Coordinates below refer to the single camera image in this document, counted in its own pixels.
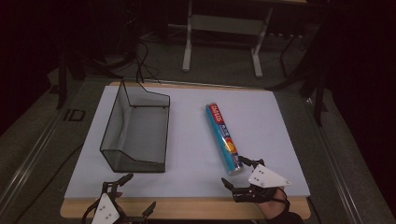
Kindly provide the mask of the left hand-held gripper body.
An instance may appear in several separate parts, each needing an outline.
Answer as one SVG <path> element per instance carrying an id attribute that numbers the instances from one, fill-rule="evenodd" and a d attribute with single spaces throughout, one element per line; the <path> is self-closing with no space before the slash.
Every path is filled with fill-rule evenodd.
<path id="1" fill-rule="evenodd" d="M 104 182 L 100 197 L 90 205 L 81 218 L 81 224 L 142 224 L 143 217 L 128 217 L 116 203 L 117 181 Z"/>

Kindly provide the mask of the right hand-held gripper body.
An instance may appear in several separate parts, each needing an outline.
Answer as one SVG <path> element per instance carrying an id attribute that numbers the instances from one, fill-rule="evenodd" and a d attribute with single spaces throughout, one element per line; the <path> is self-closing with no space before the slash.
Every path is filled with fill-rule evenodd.
<path id="1" fill-rule="evenodd" d="M 291 182 L 264 165 L 256 166 L 248 178 L 248 183 L 247 188 L 232 187 L 232 195 L 236 203 L 287 202 L 287 199 L 277 199 L 275 195 L 281 187 L 289 186 Z"/>

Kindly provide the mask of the blue plastic wrap roll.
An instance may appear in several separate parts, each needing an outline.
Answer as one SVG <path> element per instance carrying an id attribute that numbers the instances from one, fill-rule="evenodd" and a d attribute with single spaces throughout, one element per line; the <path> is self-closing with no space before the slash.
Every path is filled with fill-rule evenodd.
<path id="1" fill-rule="evenodd" d="M 220 155 L 227 173 L 229 175 L 234 175 L 241 171 L 244 166 L 239 160 L 238 151 L 219 110 L 219 106 L 216 103 L 207 104 L 205 106 L 205 114 L 219 146 Z"/>

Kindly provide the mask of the person's right hand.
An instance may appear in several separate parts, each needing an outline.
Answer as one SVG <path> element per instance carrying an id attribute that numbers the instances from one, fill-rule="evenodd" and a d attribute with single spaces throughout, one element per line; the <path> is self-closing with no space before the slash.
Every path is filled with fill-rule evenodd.
<path id="1" fill-rule="evenodd" d="M 272 219 L 280 215 L 287 207 L 287 194 L 282 188 L 277 188 L 273 200 L 265 203 L 257 203 L 265 219 Z"/>

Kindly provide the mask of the wooden table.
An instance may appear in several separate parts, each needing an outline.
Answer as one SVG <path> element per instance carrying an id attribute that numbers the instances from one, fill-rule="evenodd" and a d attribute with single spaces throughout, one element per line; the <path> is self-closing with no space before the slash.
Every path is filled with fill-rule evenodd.
<path id="1" fill-rule="evenodd" d="M 184 88 L 184 89 L 210 89 L 210 90 L 236 90 L 214 88 L 186 88 L 171 87 L 157 84 L 147 85 L 146 88 Z M 302 218 L 309 218 L 310 208 L 306 201 L 308 196 L 289 196 L 292 212 Z M 153 218 L 155 219 L 260 219 L 261 212 L 252 203 L 236 203 L 226 197 L 124 197 L 119 200 L 120 206 L 131 216 L 140 214 L 151 203 L 157 204 Z"/>

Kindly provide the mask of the white table sheet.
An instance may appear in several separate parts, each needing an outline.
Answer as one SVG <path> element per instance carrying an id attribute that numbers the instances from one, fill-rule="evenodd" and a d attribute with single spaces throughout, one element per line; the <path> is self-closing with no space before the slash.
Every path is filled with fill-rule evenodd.
<path id="1" fill-rule="evenodd" d="M 100 152 L 111 107 L 118 91 L 107 86 L 94 115 L 85 144 L 64 197 L 96 198 L 104 181 L 114 173 Z M 170 121 L 165 173 L 135 174 L 121 188 L 124 197 L 226 197 L 231 193 L 221 178 L 235 186 L 248 185 L 250 168 L 228 176 L 218 146 L 205 117 L 205 105 L 217 103 L 237 151 L 251 160 L 263 159 L 266 167 L 286 177 L 289 196 L 309 196 L 304 173 L 295 154 L 278 102 L 269 91 L 152 88 L 170 96 Z"/>

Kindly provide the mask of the black floor socket plate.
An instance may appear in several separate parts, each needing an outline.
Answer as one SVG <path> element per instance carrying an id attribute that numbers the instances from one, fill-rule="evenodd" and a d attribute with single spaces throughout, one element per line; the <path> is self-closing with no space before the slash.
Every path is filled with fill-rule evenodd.
<path id="1" fill-rule="evenodd" d="M 83 121 L 86 115 L 85 110 L 68 109 L 64 115 L 64 121 Z"/>

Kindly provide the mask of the grey floor rail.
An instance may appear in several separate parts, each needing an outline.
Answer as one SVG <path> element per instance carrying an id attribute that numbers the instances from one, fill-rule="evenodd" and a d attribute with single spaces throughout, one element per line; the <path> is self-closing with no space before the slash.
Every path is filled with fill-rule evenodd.
<path id="1" fill-rule="evenodd" d="M 38 136 L 32 149 L 8 182 L 5 190 L 0 194 L 0 219 L 7 215 L 9 208 L 34 170 L 36 163 L 40 159 L 58 124 L 63 119 L 64 114 L 65 109 L 55 110 L 44 131 Z"/>
<path id="2" fill-rule="evenodd" d="M 341 173 L 340 167 L 332 153 L 332 147 L 328 141 L 328 138 L 322 127 L 319 127 L 316 120 L 313 119 L 314 127 L 318 132 L 321 144 L 324 147 L 325 158 L 328 163 L 332 181 L 337 189 L 340 201 L 346 211 L 346 216 L 349 219 L 350 224 L 363 224 L 361 215 L 357 210 L 356 204 L 350 194 L 350 190 L 347 187 L 347 183 Z"/>

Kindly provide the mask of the white metal desk frame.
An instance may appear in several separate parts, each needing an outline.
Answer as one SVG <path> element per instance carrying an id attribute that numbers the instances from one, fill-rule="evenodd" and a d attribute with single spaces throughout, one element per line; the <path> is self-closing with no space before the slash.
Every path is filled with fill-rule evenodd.
<path id="1" fill-rule="evenodd" d="M 262 78 L 263 72 L 259 53 L 262 47 L 262 42 L 266 35 L 270 19 L 273 14 L 273 8 L 269 7 L 265 12 L 265 17 L 262 21 L 227 18 L 218 16 L 208 16 L 194 14 L 192 12 L 193 0 L 189 0 L 188 16 L 187 16 L 187 38 L 184 50 L 184 57 L 182 63 L 182 71 L 189 72 L 191 68 L 191 34 L 193 30 L 230 33 L 239 35 L 255 35 L 258 37 L 257 44 L 250 50 L 251 60 L 254 68 L 255 77 Z"/>

